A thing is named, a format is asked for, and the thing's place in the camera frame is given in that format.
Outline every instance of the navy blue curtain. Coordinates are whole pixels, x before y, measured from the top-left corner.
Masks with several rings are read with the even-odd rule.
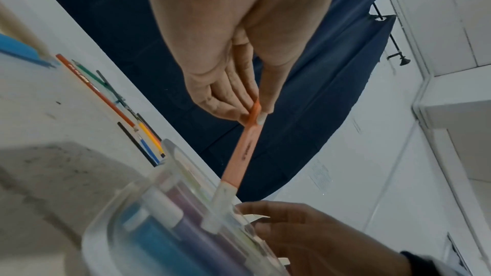
[[[58,0],[159,112],[221,176],[242,128],[193,104],[148,0]],[[340,127],[380,59],[395,22],[370,15],[375,0],[333,0],[268,117],[238,192],[263,199]],[[254,60],[257,79],[260,59]]]

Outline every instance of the black sleeve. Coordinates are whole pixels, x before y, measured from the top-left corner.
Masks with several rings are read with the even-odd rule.
[[[409,260],[413,276],[441,276],[432,261],[425,260],[407,251],[403,251],[401,254]]]

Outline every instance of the light-skinned hand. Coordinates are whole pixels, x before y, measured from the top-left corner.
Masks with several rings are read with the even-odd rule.
[[[331,0],[150,0],[192,100],[245,123],[259,96],[271,113],[292,66]],[[264,67],[259,89],[254,52]]]
[[[279,258],[288,258],[292,276],[411,276],[403,255],[304,204],[259,201],[239,204],[257,235]]]

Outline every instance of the orange highlighter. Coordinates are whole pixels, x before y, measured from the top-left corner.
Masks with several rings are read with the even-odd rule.
[[[257,100],[252,107],[249,120],[211,200],[214,214],[207,213],[203,218],[201,227],[204,230],[217,234],[221,225],[220,221],[215,220],[216,217],[220,217],[231,210],[232,202],[251,161],[252,153],[256,148],[266,116],[266,113],[261,112],[261,105],[259,100]]]

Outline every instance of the sleeve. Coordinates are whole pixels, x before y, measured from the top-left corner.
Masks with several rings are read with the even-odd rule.
[[[431,257],[419,257],[407,251],[401,254],[408,259],[413,276],[465,276]]]

